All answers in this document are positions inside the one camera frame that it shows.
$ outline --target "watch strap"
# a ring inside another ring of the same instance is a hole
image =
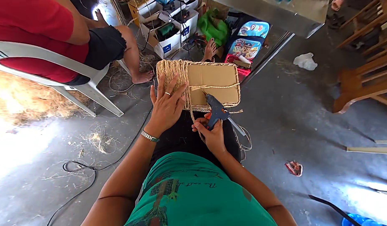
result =
[[[156,137],[154,137],[154,136],[151,136],[150,134],[146,133],[144,130],[142,130],[141,135],[144,136],[145,138],[149,139],[150,141],[153,141],[153,142],[158,142],[158,141],[160,141],[159,138],[156,138]]]

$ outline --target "red basket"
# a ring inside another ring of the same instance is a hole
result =
[[[237,59],[240,60],[237,56],[233,54],[227,54],[226,60],[224,60],[224,63],[233,63],[233,61]],[[243,75],[243,76],[248,76],[251,73],[251,69],[242,69],[242,68],[237,68],[238,74]]]

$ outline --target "black shorts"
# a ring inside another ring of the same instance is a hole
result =
[[[112,61],[124,57],[126,41],[113,26],[93,28],[89,30],[89,33],[89,52],[83,64],[102,70]],[[72,81],[65,84],[77,86],[86,84],[89,80],[89,77],[79,74]]]

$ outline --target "box label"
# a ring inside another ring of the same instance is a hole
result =
[[[169,52],[171,50],[171,44],[166,45],[163,47],[163,53]]]
[[[187,35],[190,32],[190,27],[186,27],[185,29],[182,30],[182,36]]]

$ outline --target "blue plastic object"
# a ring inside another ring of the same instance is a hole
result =
[[[349,213],[348,216],[353,218],[357,223],[361,224],[362,226],[385,226],[384,224],[378,223],[371,218],[367,218],[364,216],[361,216],[359,214]],[[354,226],[350,221],[348,221],[346,218],[343,218],[342,220],[342,226]]]

